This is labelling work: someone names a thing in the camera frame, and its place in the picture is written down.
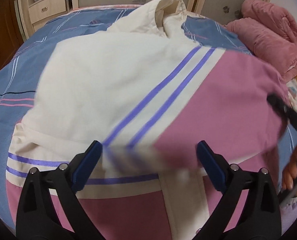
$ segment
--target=screw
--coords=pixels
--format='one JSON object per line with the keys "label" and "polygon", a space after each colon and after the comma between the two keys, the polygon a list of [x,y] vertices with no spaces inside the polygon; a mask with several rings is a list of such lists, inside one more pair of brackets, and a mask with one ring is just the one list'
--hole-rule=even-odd
{"label": "screw", "polygon": [[34,173],[36,173],[37,171],[38,171],[38,169],[37,169],[36,167],[33,167],[33,168],[30,169],[30,173],[31,173],[31,174],[34,174]]}
{"label": "screw", "polygon": [[237,164],[231,164],[231,170],[237,171],[239,169],[239,166]]}
{"label": "screw", "polygon": [[62,163],[62,164],[60,164],[59,169],[61,171],[64,171],[67,167],[68,167],[67,163]]}
{"label": "screw", "polygon": [[262,172],[263,174],[268,174],[268,169],[266,169],[266,168],[261,168],[261,172]]}

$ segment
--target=finger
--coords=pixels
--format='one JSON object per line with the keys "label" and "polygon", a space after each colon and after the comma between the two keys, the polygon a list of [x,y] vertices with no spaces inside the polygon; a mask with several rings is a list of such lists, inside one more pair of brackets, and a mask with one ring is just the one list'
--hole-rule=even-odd
{"label": "finger", "polygon": [[291,174],[292,178],[295,179],[297,177],[297,164],[296,162],[290,162],[287,165],[287,169],[289,173]]}
{"label": "finger", "polygon": [[292,190],[294,184],[293,184],[292,175],[289,172],[284,173],[284,181],[285,181],[287,189]]}
{"label": "finger", "polygon": [[285,182],[282,183],[282,189],[283,190],[286,190],[287,189],[287,186],[286,186]]}

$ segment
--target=blue gripper pad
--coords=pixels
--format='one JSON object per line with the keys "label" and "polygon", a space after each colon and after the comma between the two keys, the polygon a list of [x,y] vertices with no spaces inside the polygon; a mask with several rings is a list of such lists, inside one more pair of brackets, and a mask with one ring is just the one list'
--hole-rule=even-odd
{"label": "blue gripper pad", "polygon": [[84,158],[81,160],[71,177],[71,189],[73,192],[76,193],[84,188],[95,165],[102,155],[102,150],[102,144],[98,141],[94,141],[85,151]]}
{"label": "blue gripper pad", "polygon": [[199,142],[196,148],[196,153],[214,188],[224,194],[227,186],[226,173],[223,169],[228,166],[224,157],[222,155],[215,154],[205,141]]}

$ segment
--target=bed cover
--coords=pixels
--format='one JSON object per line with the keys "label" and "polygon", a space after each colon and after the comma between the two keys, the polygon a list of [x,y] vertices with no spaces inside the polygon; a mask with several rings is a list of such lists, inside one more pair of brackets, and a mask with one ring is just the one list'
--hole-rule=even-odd
{"label": "bed cover", "polygon": [[[5,172],[14,171],[6,165],[8,148],[15,124],[33,107],[39,77],[56,44],[74,36],[105,31],[113,22],[128,15],[136,7],[138,6],[118,5],[84,8],[55,18],[29,38],[11,62],[0,71],[0,217],[11,228],[15,226],[7,201]],[[187,37],[201,45],[250,54],[235,34],[210,19],[188,17],[182,29]],[[108,57],[110,56],[114,56],[114,51],[108,52]],[[291,128],[287,129],[279,148],[288,150],[283,153],[285,158],[280,159],[280,167],[288,162],[290,152],[296,144],[296,132]]]}

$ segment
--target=purple stripe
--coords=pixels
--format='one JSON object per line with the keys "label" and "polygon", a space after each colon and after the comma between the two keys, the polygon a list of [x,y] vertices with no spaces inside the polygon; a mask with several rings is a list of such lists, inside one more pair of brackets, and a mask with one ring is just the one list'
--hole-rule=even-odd
{"label": "purple stripe", "polygon": [[115,168],[120,172],[123,173],[124,169],[123,167],[119,164],[117,158],[114,158],[114,153],[112,152],[112,150],[110,149],[110,147],[107,147],[105,145],[103,145],[103,149],[106,152],[106,156],[110,159],[110,162],[113,163],[113,165],[115,166]]}
{"label": "purple stripe", "polygon": [[52,162],[52,161],[34,160],[34,159],[21,157],[21,156],[12,154],[12,153],[9,153],[8,157],[10,159],[18,161],[18,162],[28,163],[28,164],[33,164],[33,165],[46,166],[46,167],[58,167],[62,163],[69,164],[69,162]]}
{"label": "purple stripe", "polygon": [[182,68],[189,62],[189,60],[196,54],[200,49],[200,46],[195,47],[187,54],[187,56],[181,61],[181,63],[153,90],[151,90],[147,96],[115,127],[112,133],[107,137],[103,145],[110,145],[114,138],[119,134],[119,132],[130,122],[132,121],[140,111],[161,91],[175,76],[181,71]]}
{"label": "purple stripe", "polygon": [[113,185],[127,184],[158,179],[157,174],[139,175],[133,177],[110,178],[110,179],[89,179],[86,185]]}
{"label": "purple stripe", "polygon": [[176,90],[170,95],[166,102],[160,107],[160,109],[153,115],[153,117],[137,132],[137,134],[132,138],[128,147],[133,148],[139,140],[148,132],[148,130],[162,117],[162,115],[171,106],[178,95],[183,91],[195,74],[203,67],[205,62],[209,59],[215,49],[209,49],[209,51],[204,55],[201,61],[196,65],[196,67],[187,75],[187,77],[181,82],[181,84],[176,88]]}
{"label": "purple stripe", "polygon": [[149,166],[143,159],[141,159],[139,154],[137,152],[135,152],[134,148],[127,147],[127,149],[128,149],[128,153],[131,157],[131,161],[135,164],[135,166],[140,168],[142,171],[148,171]]}
{"label": "purple stripe", "polygon": [[[7,171],[15,176],[26,178],[27,173],[14,170],[7,166]],[[88,179],[86,185],[113,185],[113,184],[127,184],[142,181],[150,181],[158,179],[158,174],[147,174],[133,177],[122,177],[122,178],[108,178],[108,179]]]}
{"label": "purple stripe", "polygon": [[16,171],[12,168],[10,168],[9,166],[7,166],[7,171],[15,176],[21,177],[21,178],[26,178],[26,176],[28,175],[25,172],[20,172],[20,171]]}

